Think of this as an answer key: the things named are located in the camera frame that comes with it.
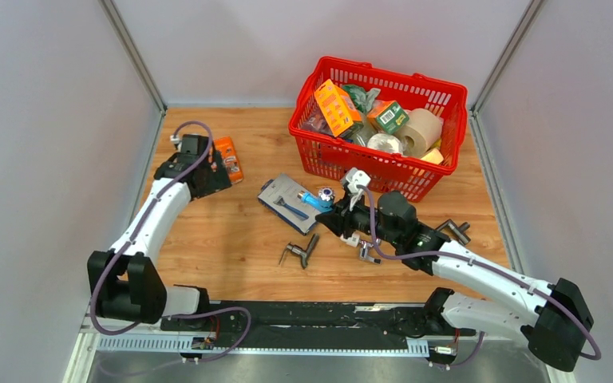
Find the blue plastic water faucet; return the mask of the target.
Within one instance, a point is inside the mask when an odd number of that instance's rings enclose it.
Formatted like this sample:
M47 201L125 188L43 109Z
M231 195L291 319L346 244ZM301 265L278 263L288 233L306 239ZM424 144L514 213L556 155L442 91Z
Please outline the blue plastic water faucet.
M298 193L298 198L301 202L312 206L321 213L326 213L333 210L335 192L332 188L320 188L316 194L309 191L301 191Z

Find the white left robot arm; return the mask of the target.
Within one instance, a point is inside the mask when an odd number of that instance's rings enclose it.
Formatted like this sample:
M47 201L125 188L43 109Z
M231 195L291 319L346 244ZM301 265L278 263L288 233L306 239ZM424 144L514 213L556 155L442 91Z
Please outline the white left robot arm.
M178 215L193 200L243 178L230 137L209 140L185 134L173 138L175 152L155 171L148 198L124 234L88 259L96 318L154 324L181 316L192 330L212 320L208 292L196 286L164 285L156 269L164 241Z

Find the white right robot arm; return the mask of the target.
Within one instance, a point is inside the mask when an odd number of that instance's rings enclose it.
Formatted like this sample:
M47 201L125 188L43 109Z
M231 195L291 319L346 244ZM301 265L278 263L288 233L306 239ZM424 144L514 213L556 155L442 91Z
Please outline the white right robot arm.
M449 288L426 300L423 321L435 334L470 329L528 347L546 365L574 370L580 358L602 357L591 335L594 319L573 282L532 278L493 263L417 218L415 206L398 191L373 200L359 188L339 200L324 199L316 219L335 235L370 236L383 259L399 260L412 270L457 282L483 295L479 301Z

